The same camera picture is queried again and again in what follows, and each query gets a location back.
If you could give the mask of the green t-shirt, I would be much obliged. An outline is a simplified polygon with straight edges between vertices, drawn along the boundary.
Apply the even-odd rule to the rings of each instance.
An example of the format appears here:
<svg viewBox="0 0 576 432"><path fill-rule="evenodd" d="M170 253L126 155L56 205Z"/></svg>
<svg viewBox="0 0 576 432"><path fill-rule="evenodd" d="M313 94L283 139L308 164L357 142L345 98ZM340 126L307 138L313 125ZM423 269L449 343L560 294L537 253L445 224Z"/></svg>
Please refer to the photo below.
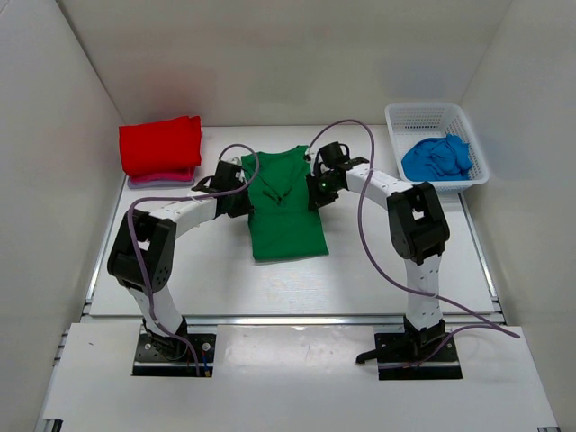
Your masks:
<svg viewBox="0 0 576 432"><path fill-rule="evenodd" d="M256 175L248 187L253 207L248 216L253 258L258 263L321 257L329 253L317 211L308 209L305 160L307 148L244 156L246 176Z"/></svg>

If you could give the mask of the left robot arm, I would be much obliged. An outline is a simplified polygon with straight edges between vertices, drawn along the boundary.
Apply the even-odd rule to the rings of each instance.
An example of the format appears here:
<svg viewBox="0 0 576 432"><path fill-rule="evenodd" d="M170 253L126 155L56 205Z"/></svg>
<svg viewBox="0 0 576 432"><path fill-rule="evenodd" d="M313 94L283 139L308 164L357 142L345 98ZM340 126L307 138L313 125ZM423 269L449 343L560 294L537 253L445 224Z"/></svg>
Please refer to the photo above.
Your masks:
<svg viewBox="0 0 576 432"><path fill-rule="evenodd" d="M176 241L222 215L249 214L252 206L246 184L239 163L220 161L215 174L203 179L183 201L168 198L160 208L126 211L122 219L107 272L133 296L145 330L166 357L178 358L188 347L185 319L167 288Z"/></svg>

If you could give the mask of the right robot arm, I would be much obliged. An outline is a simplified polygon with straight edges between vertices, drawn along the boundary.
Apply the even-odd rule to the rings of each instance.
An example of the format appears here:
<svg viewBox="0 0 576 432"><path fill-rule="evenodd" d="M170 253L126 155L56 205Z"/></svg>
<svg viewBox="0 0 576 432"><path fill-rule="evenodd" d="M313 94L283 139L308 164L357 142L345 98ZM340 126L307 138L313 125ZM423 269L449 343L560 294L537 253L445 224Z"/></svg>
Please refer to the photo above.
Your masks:
<svg viewBox="0 0 576 432"><path fill-rule="evenodd" d="M359 195L358 223L363 222L364 200L387 211L391 243L406 269L406 283L385 277L408 295L404 352L414 360L426 359L436 349L434 337L445 332L439 267L450 231L436 189L372 169L368 159L351 158L348 145L337 141L317 152L307 149L304 160L310 164L306 183L311 211L333 203L342 190Z"/></svg>

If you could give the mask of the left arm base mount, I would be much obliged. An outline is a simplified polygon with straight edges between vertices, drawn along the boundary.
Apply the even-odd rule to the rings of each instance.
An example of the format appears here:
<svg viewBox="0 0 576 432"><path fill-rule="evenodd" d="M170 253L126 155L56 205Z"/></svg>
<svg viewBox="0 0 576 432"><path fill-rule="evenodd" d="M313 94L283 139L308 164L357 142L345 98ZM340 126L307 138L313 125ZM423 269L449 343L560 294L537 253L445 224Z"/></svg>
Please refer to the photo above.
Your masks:
<svg viewBox="0 0 576 432"><path fill-rule="evenodd" d="M217 335L201 331L188 333L187 338L194 348L197 361L187 344L173 339L161 341L141 326L132 362L132 375L212 378Z"/></svg>

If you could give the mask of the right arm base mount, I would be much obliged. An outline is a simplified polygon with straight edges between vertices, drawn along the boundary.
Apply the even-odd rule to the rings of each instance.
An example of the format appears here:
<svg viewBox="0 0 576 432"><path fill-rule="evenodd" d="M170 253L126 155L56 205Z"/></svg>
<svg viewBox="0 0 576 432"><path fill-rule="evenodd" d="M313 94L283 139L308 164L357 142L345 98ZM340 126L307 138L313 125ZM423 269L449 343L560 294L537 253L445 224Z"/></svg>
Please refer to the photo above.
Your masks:
<svg viewBox="0 0 576 432"><path fill-rule="evenodd" d="M436 381L464 378L457 348L441 319L431 328L416 328L403 319L402 332L374 335L375 348L359 354L355 363L375 360L380 381Z"/></svg>

